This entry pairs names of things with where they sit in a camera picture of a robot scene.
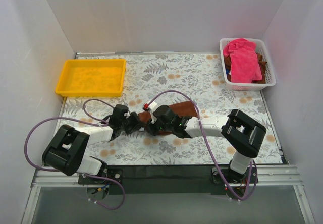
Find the pink towel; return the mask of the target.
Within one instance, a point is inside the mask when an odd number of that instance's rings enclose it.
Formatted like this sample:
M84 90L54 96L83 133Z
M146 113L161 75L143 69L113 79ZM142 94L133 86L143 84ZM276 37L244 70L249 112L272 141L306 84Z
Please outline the pink towel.
M223 55L228 63L230 82L253 83L263 79L256 46L244 38L235 39L225 46Z

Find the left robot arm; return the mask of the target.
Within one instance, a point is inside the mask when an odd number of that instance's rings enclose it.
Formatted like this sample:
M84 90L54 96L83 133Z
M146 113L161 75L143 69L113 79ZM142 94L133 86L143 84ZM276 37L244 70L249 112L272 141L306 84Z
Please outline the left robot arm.
M87 156L87 145L113 141L121 133L129 135L143 127L144 122L137 113L129 113L127 106L118 104L97 126L73 128L62 125L43 153L42 162L67 176L75 173L97 176L103 161Z

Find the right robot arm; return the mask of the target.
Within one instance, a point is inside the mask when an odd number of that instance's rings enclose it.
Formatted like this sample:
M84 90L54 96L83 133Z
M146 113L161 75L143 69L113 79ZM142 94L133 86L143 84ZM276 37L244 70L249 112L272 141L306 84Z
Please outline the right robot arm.
M145 105L143 109L150 113L147 131L152 135L167 132L181 139L204 135L225 138L236 150L225 176L235 181L245 177L266 135L262 124L238 109L232 110L228 116L206 119L181 117L166 105Z

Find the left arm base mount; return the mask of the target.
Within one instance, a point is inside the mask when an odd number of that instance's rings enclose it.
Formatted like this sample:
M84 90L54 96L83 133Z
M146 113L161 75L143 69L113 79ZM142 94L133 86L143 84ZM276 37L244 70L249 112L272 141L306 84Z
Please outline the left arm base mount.
M123 169L105 167L103 170L100 170L98 172L97 176L113 179L121 183L123 178ZM104 179L96 179L93 177L84 176L82 174L80 174L78 178L78 184L80 185L105 185L106 183L110 183L110 181L106 181Z

